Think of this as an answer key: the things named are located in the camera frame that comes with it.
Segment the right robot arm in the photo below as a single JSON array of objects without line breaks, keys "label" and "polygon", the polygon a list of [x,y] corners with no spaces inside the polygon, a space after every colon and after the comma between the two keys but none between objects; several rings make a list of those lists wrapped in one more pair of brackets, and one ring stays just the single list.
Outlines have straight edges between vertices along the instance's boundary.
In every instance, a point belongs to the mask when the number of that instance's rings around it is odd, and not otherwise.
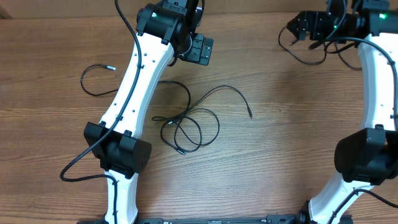
[{"label": "right robot arm", "polygon": [[361,128],[335,148],[335,173],[291,223],[351,223],[347,209],[373,187],[397,176],[397,12],[388,1],[329,1],[325,11],[302,11],[286,25],[312,48],[356,47],[363,73]]}]

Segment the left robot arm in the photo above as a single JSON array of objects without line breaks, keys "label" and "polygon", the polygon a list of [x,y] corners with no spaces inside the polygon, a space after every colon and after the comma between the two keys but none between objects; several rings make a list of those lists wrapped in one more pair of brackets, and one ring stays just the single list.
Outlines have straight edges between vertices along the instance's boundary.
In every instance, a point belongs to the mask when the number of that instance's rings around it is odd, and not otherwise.
[{"label": "left robot arm", "polygon": [[144,119],[161,74],[176,59],[210,61],[213,39],[195,32],[204,2],[161,1],[137,14],[131,60],[114,100],[99,124],[88,123],[84,137],[108,181],[108,210],[99,223],[135,223],[137,180],[152,146],[141,140]]}]

